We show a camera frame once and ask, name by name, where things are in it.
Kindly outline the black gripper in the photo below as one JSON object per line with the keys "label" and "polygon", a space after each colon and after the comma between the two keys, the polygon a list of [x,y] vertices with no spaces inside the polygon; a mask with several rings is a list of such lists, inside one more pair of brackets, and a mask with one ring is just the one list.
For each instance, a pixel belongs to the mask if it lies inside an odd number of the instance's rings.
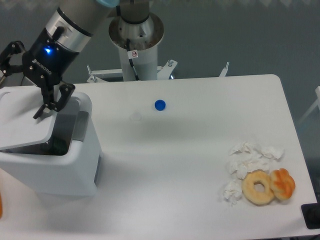
{"label": "black gripper", "polygon": [[[58,40],[67,32],[63,26],[52,35],[43,29],[31,48],[26,51],[20,41],[11,41],[0,53],[0,84],[12,74],[22,73],[41,89],[43,104],[33,118],[42,116],[45,109],[61,111],[71,98],[75,86],[62,81],[63,74],[78,56],[77,52],[61,45]],[[22,55],[22,64],[11,65],[13,55]],[[60,98],[55,101],[54,86],[59,85]]]}

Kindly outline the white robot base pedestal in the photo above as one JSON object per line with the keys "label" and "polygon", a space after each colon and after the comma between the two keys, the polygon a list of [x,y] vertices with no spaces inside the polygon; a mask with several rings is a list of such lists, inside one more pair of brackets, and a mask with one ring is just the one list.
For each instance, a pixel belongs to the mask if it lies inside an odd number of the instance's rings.
{"label": "white robot base pedestal", "polygon": [[163,22],[153,13],[139,24],[128,23],[120,16],[111,21],[109,37],[117,47],[125,82],[157,79],[158,45],[163,36]]}

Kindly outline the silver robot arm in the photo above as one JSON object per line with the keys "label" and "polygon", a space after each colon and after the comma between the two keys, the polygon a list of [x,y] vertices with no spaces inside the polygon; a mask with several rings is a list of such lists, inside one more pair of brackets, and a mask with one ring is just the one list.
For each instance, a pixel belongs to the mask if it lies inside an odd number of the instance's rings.
{"label": "silver robot arm", "polygon": [[59,112],[66,106],[75,86],[64,82],[63,74],[113,11],[126,50],[150,41],[155,30],[147,0],[64,0],[29,50],[19,40],[2,50],[2,78],[22,73],[41,90],[43,103],[34,119],[45,109]]}

